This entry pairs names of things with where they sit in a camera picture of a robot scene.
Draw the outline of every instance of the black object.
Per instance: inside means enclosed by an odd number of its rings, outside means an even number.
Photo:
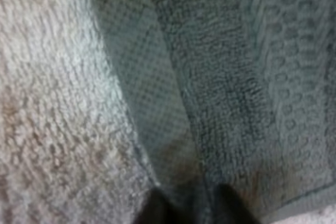
[[[215,189],[214,221],[218,224],[260,224],[248,211],[238,193],[229,185]],[[151,191],[133,224],[194,224],[186,212],[173,206],[157,189]]]

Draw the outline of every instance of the fabric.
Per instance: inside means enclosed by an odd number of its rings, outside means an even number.
[[[334,0],[0,0],[3,223],[335,203]]]

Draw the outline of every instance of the gray towel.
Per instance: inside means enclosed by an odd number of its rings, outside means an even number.
[[[334,202],[334,0],[93,4],[163,188],[230,183],[265,221]]]

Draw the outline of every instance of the towel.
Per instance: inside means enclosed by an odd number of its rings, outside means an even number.
[[[130,223],[219,183],[336,201],[334,0],[0,0],[3,223]]]

